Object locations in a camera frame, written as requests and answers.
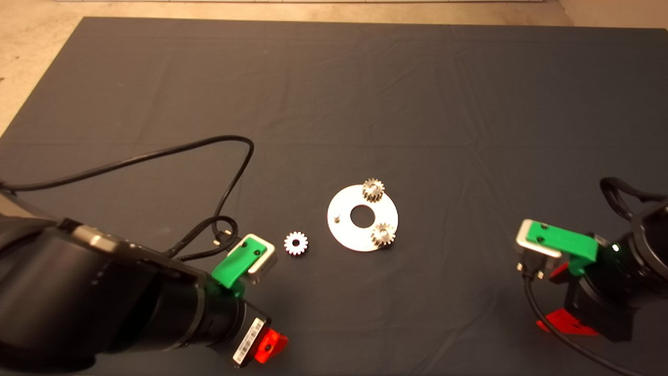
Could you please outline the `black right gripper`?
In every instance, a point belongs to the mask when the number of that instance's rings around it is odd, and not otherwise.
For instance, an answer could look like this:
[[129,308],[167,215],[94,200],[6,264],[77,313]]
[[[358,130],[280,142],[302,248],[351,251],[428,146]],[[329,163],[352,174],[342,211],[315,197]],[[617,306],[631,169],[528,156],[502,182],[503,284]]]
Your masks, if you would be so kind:
[[[568,267],[568,262],[556,267],[550,278],[569,278]],[[643,305],[642,267],[637,254],[600,254],[579,276],[570,276],[567,311],[557,309],[546,318],[563,335],[631,341],[635,315]]]

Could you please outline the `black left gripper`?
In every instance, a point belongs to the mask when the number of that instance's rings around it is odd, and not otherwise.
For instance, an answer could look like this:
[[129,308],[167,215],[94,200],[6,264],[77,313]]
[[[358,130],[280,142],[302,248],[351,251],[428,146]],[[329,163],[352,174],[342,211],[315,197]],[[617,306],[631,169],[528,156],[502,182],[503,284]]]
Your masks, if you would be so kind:
[[269,330],[272,319],[244,298],[223,288],[205,290],[202,320],[196,329],[196,344],[203,345],[235,368],[256,362],[265,364],[286,348],[287,336]]

